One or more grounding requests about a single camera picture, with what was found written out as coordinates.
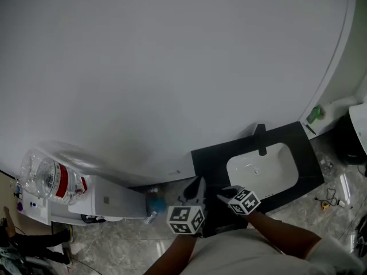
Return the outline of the person's right forearm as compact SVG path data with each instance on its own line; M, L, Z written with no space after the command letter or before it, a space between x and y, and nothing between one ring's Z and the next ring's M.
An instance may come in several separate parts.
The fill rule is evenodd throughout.
M244 218L270 243L289 256L305 259L321 240L320 236L309 230L275 220L258 211Z

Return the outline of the black faucet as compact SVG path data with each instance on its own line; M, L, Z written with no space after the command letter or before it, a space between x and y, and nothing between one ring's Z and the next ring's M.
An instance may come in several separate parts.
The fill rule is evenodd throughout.
M264 135L266 134L266 126L265 124L259 123L256 126L254 135L257 137L257 146L258 152L260 156L266 156L267 149L266 145L264 144Z

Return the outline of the black mesh waste basket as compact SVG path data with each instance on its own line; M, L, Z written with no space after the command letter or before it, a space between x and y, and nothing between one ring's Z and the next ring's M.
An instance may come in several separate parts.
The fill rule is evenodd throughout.
M81 214L80 216L83 222L86 224L104 223L106 221L102 216L84 215L84 214Z

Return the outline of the white tube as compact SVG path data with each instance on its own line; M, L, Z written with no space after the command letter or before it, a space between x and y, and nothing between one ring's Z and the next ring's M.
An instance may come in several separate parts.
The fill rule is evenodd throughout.
M342 189L343 189L344 200L345 200L346 204L349 205L351 195L350 195L348 179L347 179L345 174L341 174L339 176L339 178L340 178L341 186L342 186Z

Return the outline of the white water dispenser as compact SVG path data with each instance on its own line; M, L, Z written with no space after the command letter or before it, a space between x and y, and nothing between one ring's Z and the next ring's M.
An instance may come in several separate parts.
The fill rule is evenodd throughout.
M83 197L74 205L69 205L68 211L103 217L110 221L118 221L120 218L145 219L146 197L98 176L90 176Z

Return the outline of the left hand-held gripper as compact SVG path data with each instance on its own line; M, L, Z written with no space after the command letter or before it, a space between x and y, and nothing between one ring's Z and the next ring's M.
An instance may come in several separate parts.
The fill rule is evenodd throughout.
M166 222L174 234L201 235L205 221L206 181L193 179L178 195L178 204L169 206Z

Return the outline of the black equipment pile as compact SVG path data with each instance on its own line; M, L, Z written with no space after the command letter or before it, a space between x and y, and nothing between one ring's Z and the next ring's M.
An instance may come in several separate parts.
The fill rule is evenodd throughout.
M355 253L359 258L367 255L367 214L364 215L355 228Z

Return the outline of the large clear water jug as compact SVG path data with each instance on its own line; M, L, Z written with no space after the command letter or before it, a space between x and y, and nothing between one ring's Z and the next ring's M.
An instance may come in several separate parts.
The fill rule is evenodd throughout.
M23 157L18 181L29 194L62 205L74 205L88 190L85 177L36 149Z

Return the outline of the blue liquid bottle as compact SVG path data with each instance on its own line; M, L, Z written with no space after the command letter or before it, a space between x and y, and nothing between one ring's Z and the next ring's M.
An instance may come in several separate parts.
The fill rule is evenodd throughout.
M147 190L147 204L151 211L164 213L167 207L165 193L158 187Z

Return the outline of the person's left forearm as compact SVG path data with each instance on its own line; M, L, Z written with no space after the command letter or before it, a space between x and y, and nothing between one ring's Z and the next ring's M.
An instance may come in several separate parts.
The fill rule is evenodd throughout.
M143 275L180 275L187 267L197 237L178 235L171 246L150 266Z

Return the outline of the white sink basin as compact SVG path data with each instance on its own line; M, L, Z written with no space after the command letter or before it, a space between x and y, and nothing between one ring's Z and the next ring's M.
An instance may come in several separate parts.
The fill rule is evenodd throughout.
M256 150L234 156L227 162L231 185L254 191L261 200L292 188L299 178L295 160L286 144L273 144L266 151L264 156Z

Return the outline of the white drawer cabinet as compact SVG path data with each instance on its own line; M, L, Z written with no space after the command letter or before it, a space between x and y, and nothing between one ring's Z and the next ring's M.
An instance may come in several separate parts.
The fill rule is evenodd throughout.
M51 202L47 199L39 198L26 192L17 182L13 194L17 198L17 203L22 202L23 211L19 212L35 221L45 225L51 225L52 222L64 223L70 225L86 226L80 214L72 213L67 205Z

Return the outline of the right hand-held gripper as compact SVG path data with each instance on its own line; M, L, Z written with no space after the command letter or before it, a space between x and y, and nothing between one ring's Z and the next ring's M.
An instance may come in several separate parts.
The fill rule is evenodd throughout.
M238 193L233 198L227 198L217 194L218 199L226 205L229 205L232 211L237 215L249 215L261 204L260 199L253 191L248 191L241 186L228 186L223 188L222 191Z

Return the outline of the person's white shirt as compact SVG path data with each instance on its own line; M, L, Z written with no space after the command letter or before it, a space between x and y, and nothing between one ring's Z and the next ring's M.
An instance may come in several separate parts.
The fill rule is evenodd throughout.
M323 238L304 259L286 255L255 229L200 239L180 275L362 275L362 261L334 238Z

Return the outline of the dark bin with white lid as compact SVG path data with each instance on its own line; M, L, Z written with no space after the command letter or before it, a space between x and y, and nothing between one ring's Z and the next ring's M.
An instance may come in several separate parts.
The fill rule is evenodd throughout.
M367 101L348 108L335 126L335 150L347 165L367 164Z

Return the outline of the green glass bottle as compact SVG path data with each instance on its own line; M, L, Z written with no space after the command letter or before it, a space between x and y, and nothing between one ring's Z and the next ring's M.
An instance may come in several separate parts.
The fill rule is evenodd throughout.
M307 116L306 120L309 124L312 124L316 120L322 120L325 118L325 110L323 106L317 105L315 106L310 114Z

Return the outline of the black top vanity cabinet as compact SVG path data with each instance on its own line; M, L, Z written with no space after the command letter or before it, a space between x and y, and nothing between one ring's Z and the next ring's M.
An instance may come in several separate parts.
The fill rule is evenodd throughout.
M263 199L257 208L262 213L286 205L324 183L321 168L309 139L300 122L294 122L272 130L266 130L266 148L284 143L291 150L299 172L295 186L274 196ZM203 229L204 237L223 231L247 227L247 221L236 215L232 209L220 201L217 194L227 186L232 186L228 177L227 162L234 156L258 150L257 137L253 134L244 138L192 151L196 175L206 181L205 210L207 216Z

